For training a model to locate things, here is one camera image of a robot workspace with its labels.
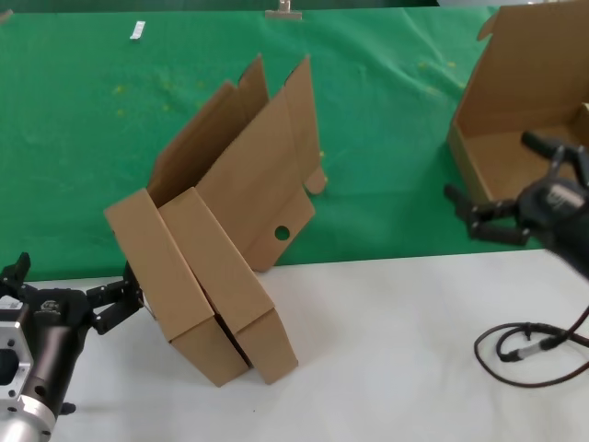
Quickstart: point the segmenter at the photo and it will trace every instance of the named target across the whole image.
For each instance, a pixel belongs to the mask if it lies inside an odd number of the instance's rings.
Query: brown cardboard
[[[156,205],[196,185],[267,102],[266,78],[257,57],[239,86],[226,81],[159,155],[147,186]]]
[[[248,364],[267,383],[297,366],[251,269],[275,264],[315,213],[305,187],[325,184],[309,60],[270,99],[258,57],[160,154],[147,189],[106,211],[162,331],[215,385]]]
[[[287,112],[279,92],[196,186],[242,253],[301,187]]]
[[[524,130],[589,142],[587,17],[584,1],[502,6],[483,26],[489,42],[448,135],[475,200],[514,198],[546,174],[548,161],[521,145]]]
[[[293,370],[296,357],[274,304],[196,190],[188,189],[159,212],[215,310],[264,380],[272,383]]]
[[[269,102],[258,57],[160,155],[148,191],[159,207],[196,185],[249,266],[266,271],[315,213],[299,189],[325,184],[309,59]],[[289,238],[277,239],[277,227]]]
[[[147,191],[134,193],[105,215],[166,339],[217,386],[248,370]]]

